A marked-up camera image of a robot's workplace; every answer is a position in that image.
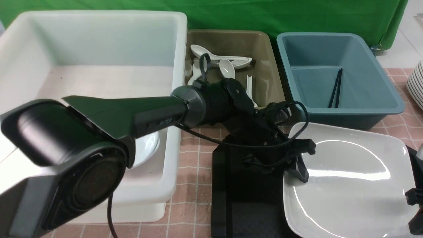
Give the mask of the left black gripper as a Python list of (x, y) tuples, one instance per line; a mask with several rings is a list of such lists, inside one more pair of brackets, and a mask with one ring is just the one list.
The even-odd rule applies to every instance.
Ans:
[(234, 137), (233, 145), (246, 150), (242, 163), (260, 166), (265, 171), (287, 170), (302, 183), (309, 180), (303, 153), (314, 155), (316, 144), (311, 139), (298, 139), (298, 134), (287, 137), (279, 128), (266, 121), (264, 109), (253, 114), (240, 113), (222, 122)]

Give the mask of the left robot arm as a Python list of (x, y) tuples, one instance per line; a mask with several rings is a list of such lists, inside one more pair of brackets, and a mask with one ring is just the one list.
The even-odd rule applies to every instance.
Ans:
[(175, 126), (192, 131), (221, 124), (234, 143), (209, 139), (247, 152), (243, 163), (286, 170), (303, 183), (309, 173), (303, 153), (315, 154), (311, 139), (298, 139), (308, 126), (286, 137), (277, 113), (295, 105), (271, 103), (256, 110), (239, 81), (197, 80), (167, 97), (103, 99), (67, 96), (63, 105), (38, 99), (1, 115), (1, 135), (14, 150), (1, 161), (1, 237), (35, 238), (108, 202), (126, 169), (133, 167), (136, 139)]

